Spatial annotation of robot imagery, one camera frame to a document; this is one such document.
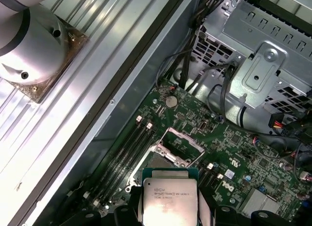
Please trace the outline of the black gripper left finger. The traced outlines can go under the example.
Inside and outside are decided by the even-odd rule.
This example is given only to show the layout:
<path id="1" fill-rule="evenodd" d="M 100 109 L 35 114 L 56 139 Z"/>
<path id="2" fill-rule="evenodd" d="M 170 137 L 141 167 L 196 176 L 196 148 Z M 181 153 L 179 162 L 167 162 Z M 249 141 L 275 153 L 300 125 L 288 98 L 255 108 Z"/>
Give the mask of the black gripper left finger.
<path id="1" fill-rule="evenodd" d="M 142 187 L 132 187 L 128 204 L 118 206 L 113 213 L 101 217 L 97 211 L 81 211 L 80 226 L 142 226 L 139 219 L 140 200 L 143 194 Z"/>

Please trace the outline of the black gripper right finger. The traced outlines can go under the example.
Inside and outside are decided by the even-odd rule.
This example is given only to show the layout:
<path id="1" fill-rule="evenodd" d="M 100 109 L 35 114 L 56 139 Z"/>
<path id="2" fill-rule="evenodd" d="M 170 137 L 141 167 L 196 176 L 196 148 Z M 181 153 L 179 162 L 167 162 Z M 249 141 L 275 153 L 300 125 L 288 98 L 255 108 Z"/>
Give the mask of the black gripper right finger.
<path id="1" fill-rule="evenodd" d="M 219 206 L 214 200 L 211 189 L 198 189 L 199 219 L 202 226 L 275 226 L 277 216 L 268 211 L 254 211 L 251 217 L 239 214 L 229 206 Z"/>

